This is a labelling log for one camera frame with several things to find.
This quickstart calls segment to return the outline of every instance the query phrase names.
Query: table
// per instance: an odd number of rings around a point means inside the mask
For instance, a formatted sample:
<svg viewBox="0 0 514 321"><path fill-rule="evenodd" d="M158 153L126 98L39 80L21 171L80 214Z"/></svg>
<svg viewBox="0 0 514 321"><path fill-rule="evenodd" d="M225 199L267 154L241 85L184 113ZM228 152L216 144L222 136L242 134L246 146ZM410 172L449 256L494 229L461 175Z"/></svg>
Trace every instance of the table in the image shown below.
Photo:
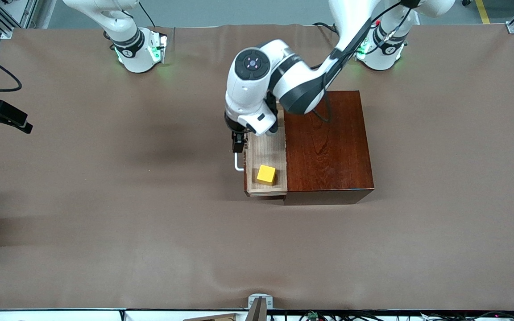
<svg viewBox="0 0 514 321"><path fill-rule="evenodd" d="M350 206L248 198L223 123L229 65L318 27L177 29L170 65L131 74L100 30L17 30L0 94L0 308L514 309L514 35L415 26L401 61L350 63L375 191ZM0 72L0 86L12 80Z"/></svg>

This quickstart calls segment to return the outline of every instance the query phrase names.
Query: wood grain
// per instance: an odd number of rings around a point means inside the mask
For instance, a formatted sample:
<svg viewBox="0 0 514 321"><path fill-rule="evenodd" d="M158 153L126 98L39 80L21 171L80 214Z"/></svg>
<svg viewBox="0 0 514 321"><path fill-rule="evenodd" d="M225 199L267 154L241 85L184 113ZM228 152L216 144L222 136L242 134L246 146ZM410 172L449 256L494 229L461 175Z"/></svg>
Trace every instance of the wood grain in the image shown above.
<svg viewBox="0 0 514 321"><path fill-rule="evenodd" d="M279 130L274 136L247 135L245 148L245 193L251 197L283 196L287 194L287 157L285 153L285 127L283 108L279 109ZM277 169L272 186L257 183L257 173L261 165Z"/></svg>
<svg viewBox="0 0 514 321"><path fill-rule="evenodd" d="M316 108L325 117L327 97L329 123L285 115L288 193L374 188L360 93L329 91Z"/></svg>

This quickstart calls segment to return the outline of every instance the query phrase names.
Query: metal handle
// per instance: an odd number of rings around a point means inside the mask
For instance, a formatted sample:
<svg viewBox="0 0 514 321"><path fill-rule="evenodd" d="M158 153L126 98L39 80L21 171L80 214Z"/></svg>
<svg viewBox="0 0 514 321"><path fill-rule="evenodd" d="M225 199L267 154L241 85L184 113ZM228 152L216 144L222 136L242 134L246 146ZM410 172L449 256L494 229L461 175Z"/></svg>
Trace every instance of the metal handle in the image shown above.
<svg viewBox="0 0 514 321"><path fill-rule="evenodd" d="M237 164L237 154L239 153L233 153L233 159L234 159L234 165L235 165L235 170L238 171L238 172L242 172L242 171L245 171L243 169L243 167L239 167L239 165Z"/></svg>

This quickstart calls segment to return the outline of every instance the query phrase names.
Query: green led light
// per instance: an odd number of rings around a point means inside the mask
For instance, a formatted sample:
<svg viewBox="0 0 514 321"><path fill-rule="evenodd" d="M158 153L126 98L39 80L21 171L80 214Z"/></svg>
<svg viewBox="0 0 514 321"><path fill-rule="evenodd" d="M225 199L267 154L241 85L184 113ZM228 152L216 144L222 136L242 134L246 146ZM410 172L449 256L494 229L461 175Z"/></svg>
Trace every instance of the green led light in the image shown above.
<svg viewBox="0 0 514 321"><path fill-rule="evenodd" d="M364 41L361 43L361 45L357 49L356 57L358 59L364 59L366 57L366 53L370 49L370 41L368 38L365 38Z"/></svg>
<svg viewBox="0 0 514 321"><path fill-rule="evenodd" d="M115 48L114 52L116 53L116 56L118 57L118 62L123 63L122 62L122 57L120 56L120 53L118 52L118 49Z"/></svg>
<svg viewBox="0 0 514 321"><path fill-rule="evenodd" d="M150 55L152 56L152 59L154 61L160 61L160 49L157 49L156 47L150 47L148 46L148 49L150 50Z"/></svg>

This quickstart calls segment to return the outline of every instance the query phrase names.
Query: yellow floor stripe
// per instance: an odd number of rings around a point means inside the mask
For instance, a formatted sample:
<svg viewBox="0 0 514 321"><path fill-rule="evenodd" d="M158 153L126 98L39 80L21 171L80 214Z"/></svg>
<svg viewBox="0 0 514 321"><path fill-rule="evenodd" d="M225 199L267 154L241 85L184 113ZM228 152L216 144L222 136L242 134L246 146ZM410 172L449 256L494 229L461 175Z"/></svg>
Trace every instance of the yellow floor stripe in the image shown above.
<svg viewBox="0 0 514 321"><path fill-rule="evenodd" d="M485 11L483 0L475 0L475 4L477 4L477 10L479 10L479 16L481 16L481 22L484 24L491 24L491 21L489 21L489 16L487 16L487 12Z"/></svg>

